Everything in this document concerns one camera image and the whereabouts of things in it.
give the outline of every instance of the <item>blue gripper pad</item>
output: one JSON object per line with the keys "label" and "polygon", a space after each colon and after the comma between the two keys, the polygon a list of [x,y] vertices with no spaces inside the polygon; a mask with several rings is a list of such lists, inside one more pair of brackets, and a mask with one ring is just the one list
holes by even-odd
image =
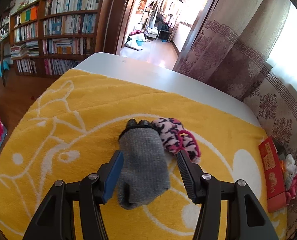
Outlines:
{"label": "blue gripper pad", "polygon": [[111,161],[108,163],[108,165],[111,166],[111,170],[109,171],[104,182],[104,191],[102,195],[103,203],[106,203],[113,196],[116,183],[118,182],[121,170],[123,168],[123,163],[123,153],[121,151],[115,151]]}

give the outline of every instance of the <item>tiled floor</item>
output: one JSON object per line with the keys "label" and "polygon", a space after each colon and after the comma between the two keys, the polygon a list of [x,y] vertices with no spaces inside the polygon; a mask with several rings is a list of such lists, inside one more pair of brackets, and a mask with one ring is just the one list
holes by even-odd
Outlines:
{"label": "tiled floor", "polygon": [[137,51],[124,47],[120,55],[145,61],[170,70],[173,69],[177,60],[177,54],[171,43],[162,42],[158,39],[157,41],[145,42],[142,48],[142,50]]}

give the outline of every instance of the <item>bookshelf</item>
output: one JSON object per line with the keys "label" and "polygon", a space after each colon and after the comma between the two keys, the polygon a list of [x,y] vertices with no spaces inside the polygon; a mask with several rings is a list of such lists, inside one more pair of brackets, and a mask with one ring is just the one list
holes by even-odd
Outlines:
{"label": "bookshelf", "polygon": [[[112,1],[37,0],[13,13],[10,45],[13,52],[16,50],[12,57],[16,74],[58,78],[90,55],[103,51]],[[19,20],[34,6],[36,19],[31,16],[24,22]],[[25,47],[30,41],[32,51],[29,46]],[[26,54],[18,53],[24,49]]]}
{"label": "bookshelf", "polygon": [[7,8],[2,12],[0,16],[0,36],[4,35],[5,33],[8,33],[9,31],[9,13],[10,8]]}

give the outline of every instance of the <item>yellow towel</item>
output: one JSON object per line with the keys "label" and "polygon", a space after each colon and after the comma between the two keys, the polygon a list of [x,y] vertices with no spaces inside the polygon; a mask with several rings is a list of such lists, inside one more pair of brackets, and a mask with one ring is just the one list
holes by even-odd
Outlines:
{"label": "yellow towel", "polygon": [[[56,180],[81,180],[108,162],[127,120],[157,117],[181,120],[196,136],[204,172],[229,182],[245,179],[266,208],[258,151],[264,130],[177,94],[72,69],[31,106],[0,155],[0,228],[7,239],[22,239]],[[175,159],[168,159],[168,168],[170,190],[148,206],[124,210],[115,194],[101,206],[110,239],[192,239],[200,207],[187,198]],[[225,239],[224,216],[222,202],[219,239]],[[285,209],[270,216],[284,238]]]}

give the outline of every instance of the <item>white table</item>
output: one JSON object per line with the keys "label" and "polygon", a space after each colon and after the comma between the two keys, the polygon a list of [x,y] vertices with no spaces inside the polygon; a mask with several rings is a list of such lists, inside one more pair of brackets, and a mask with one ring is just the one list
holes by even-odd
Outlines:
{"label": "white table", "polygon": [[91,55],[75,68],[177,93],[260,127],[254,113],[243,102],[209,85],[169,69],[103,52]]}

